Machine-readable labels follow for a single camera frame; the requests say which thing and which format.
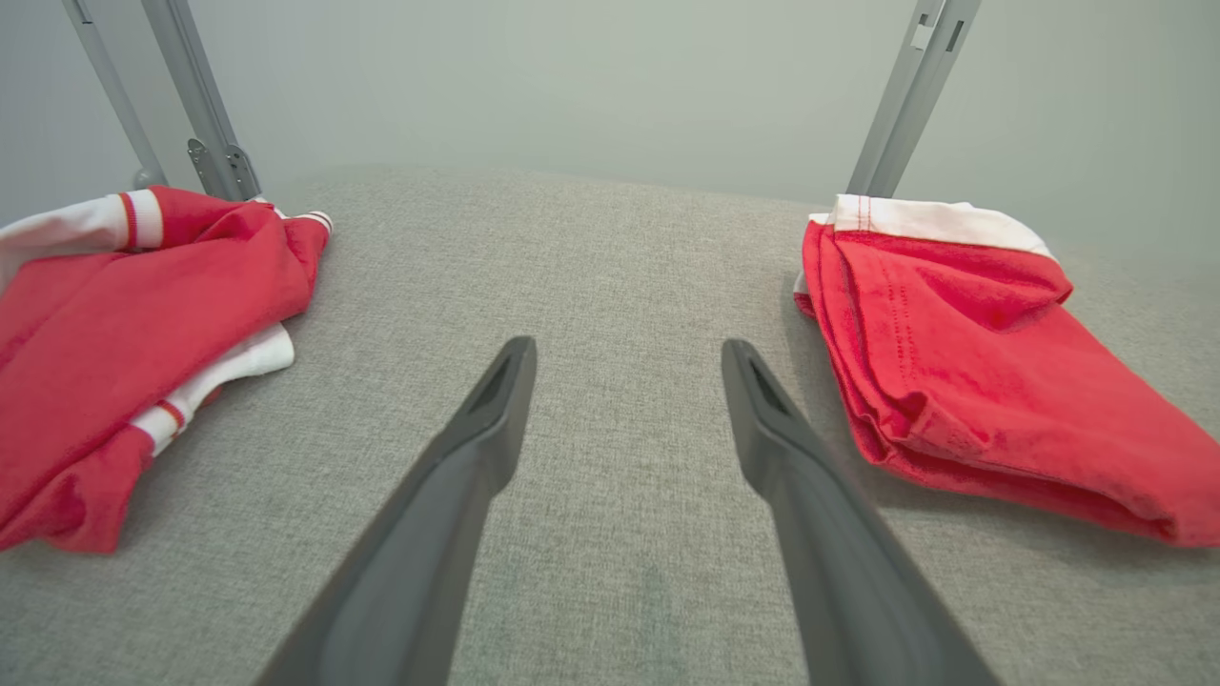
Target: red and white shirt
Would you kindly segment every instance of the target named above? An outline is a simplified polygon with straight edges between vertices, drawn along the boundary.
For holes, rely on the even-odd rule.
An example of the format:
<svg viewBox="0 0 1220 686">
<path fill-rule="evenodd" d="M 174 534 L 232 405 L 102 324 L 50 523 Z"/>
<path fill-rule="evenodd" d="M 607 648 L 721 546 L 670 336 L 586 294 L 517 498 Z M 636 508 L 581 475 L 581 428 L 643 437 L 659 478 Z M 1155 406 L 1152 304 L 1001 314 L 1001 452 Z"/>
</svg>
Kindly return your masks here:
<svg viewBox="0 0 1220 686">
<path fill-rule="evenodd" d="M 0 228 L 0 549 L 112 552 L 139 475 L 223 382 L 283 369 L 332 229 L 154 187 Z"/>
<path fill-rule="evenodd" d="M 1025 225 L 969 204 L 841 195 L 813 216 L 817 320 L 860 453 L 916 483 L 1220 546 L 1220 446 L 1063 303 Z"/>
</svg>

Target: folded shirt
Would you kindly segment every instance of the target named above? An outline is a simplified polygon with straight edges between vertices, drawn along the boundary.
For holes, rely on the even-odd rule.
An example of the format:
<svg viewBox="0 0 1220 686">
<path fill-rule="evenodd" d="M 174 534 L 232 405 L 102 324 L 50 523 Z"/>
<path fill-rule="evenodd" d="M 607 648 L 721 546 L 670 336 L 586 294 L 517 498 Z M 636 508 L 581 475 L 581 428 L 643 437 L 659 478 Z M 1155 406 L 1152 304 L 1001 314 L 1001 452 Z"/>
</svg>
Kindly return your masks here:
<svg viewBox="0 0 1220 686">
<path fill-rule="evenodd" d="M 331 234 L 170 188 L 0 228 L 0 549 L 113 552 L 139 475 L 232 378 L 292 364 Z"/>
<path fill-rule="evenodd" d="M 817 320 L 870 463 L 1177 546 L 1220 546 L 1220 446 L 1068 310 L 1030 228 L 841 195 L 805 232 Z"/>
</svg>

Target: metal frame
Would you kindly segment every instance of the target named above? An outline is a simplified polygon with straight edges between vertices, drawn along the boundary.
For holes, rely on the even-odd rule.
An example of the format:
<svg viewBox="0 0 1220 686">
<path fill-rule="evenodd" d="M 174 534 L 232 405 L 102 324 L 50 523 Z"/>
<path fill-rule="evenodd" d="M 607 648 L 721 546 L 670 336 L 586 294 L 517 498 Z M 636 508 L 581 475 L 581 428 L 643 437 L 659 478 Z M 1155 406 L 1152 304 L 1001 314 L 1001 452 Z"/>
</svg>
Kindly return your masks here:
<svg viewBox="0 0 1220 686">
<path fill-rule="evenodd" d="M 847 192 L 892 198 L 981 0 L 917 0 Z"/>
<path fill-rule="evenodd" d="M 259 195 L 187 0 L 62 1 L 144 166 L 138 187 Z"/>
<path fill-rule="evenodd" d="M 118 116 L 118 123 L 123 127 L 123 133 L 127 134 L 127 140 L 131 142 L 135 157 L 140 161 L 142 168 L 135 172 L 132 186 L 148 188 L 154 183 L 166 183 L 161 162 L 156 159 L 156 153 L 152 151 L 152 144 L 149 143 L 144 127 L 140 126 L 135 107 L 132 105 L 131 98 L 127 96 L 127 90 L 123 89 L 123 82 L 118 78 L 113 62 L 110 61 L 110 54 L 106 52 L 101 35 L 98 34 L 93 16 L 84 6 L 83 0 L 63 0 L 63 9 L 72 18 L 72 27 L 76 28 L 81 45 L 84 48 L 89 62 L 93 63 L 93 71 L 98 74 L 98 81 L 101 82 L 101 89 L 110 98 L 115 115 Z"/>
<path fill-rule="evenodd" d="M 254 198 L 260 190 L 259 182 L 249 156 L 237 144 L 188 0 L 143 0 L 143 5 L 195 129 L 195 139 L 188 142 L 188 148 L 204 190 L 229 200 Z"/>
</svg>

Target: white trim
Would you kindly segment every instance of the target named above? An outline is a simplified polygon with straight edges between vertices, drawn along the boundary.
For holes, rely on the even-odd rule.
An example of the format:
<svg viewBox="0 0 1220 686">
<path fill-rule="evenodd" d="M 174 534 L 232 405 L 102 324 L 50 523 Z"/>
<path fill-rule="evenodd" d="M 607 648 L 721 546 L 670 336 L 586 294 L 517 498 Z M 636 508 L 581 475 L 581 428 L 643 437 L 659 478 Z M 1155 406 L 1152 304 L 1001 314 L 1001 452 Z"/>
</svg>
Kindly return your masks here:
<svg viewBox="0 0 1220 686">
<path fill-rule="evenodd" d="M 234 378 L 260 376 L 284 369 L 293 364 L 294 358 L 293 341 L 288 337 L 288 331 L 283 325 L 274 323 L 231 348 L 165 398 L 165 402 L 182 413 L 181 428 L 173 416 L 159 405 L 144 410 L 131 424 L 152 438 L 152 457 L 156 457 L 177 435 L 187 430 L 190 420 L 195 417 L 195 410 L 218 386 Z"/>
<path fill-rule="evenodd" d="M 334 221 L 332 221 L 331 216 L 327 215 L 326 212 L 320 212 L 317 210 L 314 210 L 314 211 L 310 211 L 310 212 L 305 212 L 304 215 L 296 215 L 293 218 L 294 220 L 314 220 L 317 223 L 320 223 L 320 225 L 322 225 L 322 226 L 326 227 L 326 234 L 327 236 L 331 236 L 332 233 L 334 233 Z"/>
<path fill-rule="evenodd" d="M 135 215 L 135 245 L 133 248 L 160 248 L 165 240 L 165 222 L 161 218 L 161 204 L 149 189 L 133 190 L 127 194 L 132 201 L 132 214 Z"/>
<path fill-rule="evenodd" d="M 279 208 L 277 208 L 274 203 L 272 203 L 271 200 L 267 200 L 267 199 L 266 199 L 266 198 L 264 198 L 262 195 L 255 195 L 254 198 L 250 198 L 250 200 L 249 200 L 249 201 L 250 201 L 250 203 L 266 203 L 267 205 L 271 205 L 271 209 L 276 211 L 276 215 L 277 215 L 277 216 L 278 216 L 279 218 L 282 218 L 282 220 L 285 220 L 285 218 L 288 218 L 288 215 L 285 215 L 285 214 L 284 214 L 283 211 L 281 211 L 281 209 L 279 209 Z"/>
<path fill-rule="evenodd" d="M 814 212 L 809 215 L 809 221 L 826 226 L 827 223 L 830 223 L 830 216 L 831 215 L 827 212 Z M 800 232 L 800 249 L 798 250 L 799 254 L 803 254 L 805 250 L 805 231 Z M 797 283 L 792 284 L 792 292 L 800 293 L 802 295 L 809 295 L 809 281 L 805 280 L 805 267 L 804 267 L 803 255 L 802 255 L 800 272 L 797 273 Z"/>
<path fill-rule="evenodd" d="M 864 195 L 839 195 L 831 216 L 834 232 L 867 231 L 902 238 L 986 245 L 1054 259 L 1030 227 L 970 203 L 924 203 Z"/>
</svg>

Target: metal bracket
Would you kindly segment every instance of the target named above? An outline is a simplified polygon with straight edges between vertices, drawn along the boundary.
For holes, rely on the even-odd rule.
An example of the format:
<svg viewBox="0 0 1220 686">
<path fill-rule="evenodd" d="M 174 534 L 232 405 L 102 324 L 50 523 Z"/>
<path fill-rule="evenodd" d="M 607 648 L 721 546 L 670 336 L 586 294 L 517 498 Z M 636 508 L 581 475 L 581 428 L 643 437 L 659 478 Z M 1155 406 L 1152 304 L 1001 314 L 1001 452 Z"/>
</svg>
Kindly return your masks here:
<svg viewBox="0 0 1220 686">
<path fill-rule="evenodd" d="M 207 153 L 207 146 L 192 138 L 187 142 L 187 154 L 190 156 L 190 164 L 195 165 L 195 173 L 199 175 L 199 182 L 204 184 L 204 193 L 214 198 L 224 198 L 221 170 L 216 166 L 216 160 Z"/>
<path fill-rule="evenodd" d="M 238 195 L 243 200 L 249 200 L 261 193 L 259 177 L 254 176 L 254 167 L 250 165 L 250 156 L 237 145 L 224 146 L 224 159 L 229 162 L 229 173 L 237 183 Z"/>
<path fill-rule="evenodd" d="M 932 33 L 936 31 L 937 24 L 941 23 L 941 15 L 944 12 L 944 4 L 947 1 L 939 0 L 936 7 L 936 16 L 931 17 L 931 22 L 927 21 L 928 15 L 920 15 L 919 23 L 915 24 L 915 34 L 911 35 L 911 48 L 927 50 L 927 44 L 932 42 Z"/>
</svg>

